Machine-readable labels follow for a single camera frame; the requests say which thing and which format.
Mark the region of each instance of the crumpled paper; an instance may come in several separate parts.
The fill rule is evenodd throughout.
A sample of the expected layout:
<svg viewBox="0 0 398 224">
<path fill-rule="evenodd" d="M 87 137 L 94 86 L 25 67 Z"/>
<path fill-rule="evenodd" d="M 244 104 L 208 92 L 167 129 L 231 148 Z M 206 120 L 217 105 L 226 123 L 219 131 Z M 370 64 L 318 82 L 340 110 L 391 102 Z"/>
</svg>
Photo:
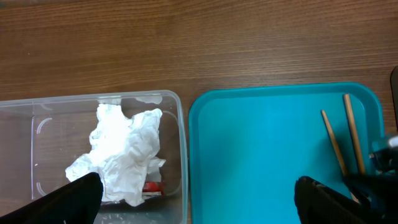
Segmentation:
<svg viewBox="0 0 398 224">
<path fill-rule="evenodd" d="M 68 180 L 97 172 L 104 187 L 103 202 L 124 199 L 131 206 L 143 203 L 147 174 L 150 181 L 160 181 L 159 168 L 165 163 L 155 157 L 160 149 L 161 116 L 162 111 L 154 109 L 128 119 L 121 106 L 100 104 L 99 122 L 90 134 L 91 151 L 65 170 Z"/>
</svg>

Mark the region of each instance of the brown wood surface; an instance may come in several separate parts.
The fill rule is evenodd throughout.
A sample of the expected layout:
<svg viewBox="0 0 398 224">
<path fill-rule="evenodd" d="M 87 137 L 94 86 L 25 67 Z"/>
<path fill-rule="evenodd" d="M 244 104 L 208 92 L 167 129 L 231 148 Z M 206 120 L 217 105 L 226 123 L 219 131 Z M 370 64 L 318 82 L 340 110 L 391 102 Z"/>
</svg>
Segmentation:
<svg viewBox="0 0 398 224">
<path fill-rule="evenodd" d="M 396 0 L 81 0 L 0 9 L 0 100 L 354 81 L 396 130 Z"/>
</svg>

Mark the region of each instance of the transparent plastic bin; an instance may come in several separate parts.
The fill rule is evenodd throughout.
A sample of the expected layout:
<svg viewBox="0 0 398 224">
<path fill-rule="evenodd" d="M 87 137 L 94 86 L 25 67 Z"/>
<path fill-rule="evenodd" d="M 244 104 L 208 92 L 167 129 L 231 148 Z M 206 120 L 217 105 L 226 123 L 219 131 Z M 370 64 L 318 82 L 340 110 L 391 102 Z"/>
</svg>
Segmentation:
<svg viewBox="0 0 398 224">
<path fill-rule="evenodd" d="M 158 105 L 152 98 L 162 98 Z M 99 103 L 121 105 L 126 117 L 159 108 L 160 168 L 165 195 L 138 207 L 103 205 L 95 223 L 186 223 L 187 145 L 180 98 L 145 91 L 0 102 L 0 215 L 14 211 L 69 181 L 65 169 L 91 150 Z"/>
</svg>

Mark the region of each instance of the chopstick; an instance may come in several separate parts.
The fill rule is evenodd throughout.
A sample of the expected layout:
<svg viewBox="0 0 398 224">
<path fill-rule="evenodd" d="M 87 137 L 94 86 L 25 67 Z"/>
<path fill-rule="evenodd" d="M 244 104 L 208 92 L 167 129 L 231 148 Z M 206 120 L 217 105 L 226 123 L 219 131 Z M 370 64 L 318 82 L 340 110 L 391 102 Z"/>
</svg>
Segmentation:
<svg viewBox="0 0 398 224">
<path fill-rule="evenodd" d="M 358 132 L 357 132 L 356 126 L 355 126 L 353 107 L 351 106 L 351 100 L 349 98 L 349 94 L 344 95 L 344 104 L 346 106 L 346 113 L 347 113 L 349 129 L 351 130 L 351 138 L 353 139 L 356 162 L 358 165 L 358 171 L 360 174 L 365 174 L 366 173 L 365 165 L 363 163 L 361 145 L 359 143 Z"/>
<path fill-rule="evenodd" d="M 333 148 L 335 150 L 336 157 L 337 157 L 338 163 L 340 165 L 341 171 L 343 173 L 343 176 L 347 176 L 348 175 L 348 169 L 346 167 L 346 164 L 344 163 L 343 156 L 341 155 L 340 148 L 338 147 L 336 136 L 335 136 L 335 134 L 334 134 L 334 132 L 333 132 L 331 126 L 330 126 L 328 116 L 326 115 L 326 112 L 324 110 L 322 110 L 322 116 L 323 116 L 323 120 L 324 120 L 325 125 L 326 125 L 326 129 L 328 130 L 329 138 L 330 138 L 331 144 L 333 145 Z M 353 198 L 353 200 L 356 203 L 359 203 L 359 200 L 353 195 L 353 193 L 351 193 L 351 197 Z"/>
</svg>

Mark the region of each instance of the teal tray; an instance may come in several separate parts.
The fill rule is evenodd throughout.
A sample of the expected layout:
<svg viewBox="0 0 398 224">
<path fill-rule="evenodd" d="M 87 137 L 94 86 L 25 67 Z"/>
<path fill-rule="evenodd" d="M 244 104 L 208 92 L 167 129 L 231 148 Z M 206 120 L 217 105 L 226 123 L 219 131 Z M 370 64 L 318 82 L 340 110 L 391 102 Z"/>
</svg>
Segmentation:
<svg viewBox="0 0 398 224">
<path fill-rule="evenodd" d="M 300 223 L 295 181 L 307 175 L 350 197 L 321 110 L 357 173 L 343 94 L 349 93 L 366 171 L 384 136 L 381 104 L 357 83 L 214 90 L 189 114 L 193 224 Z"/>
</svg>

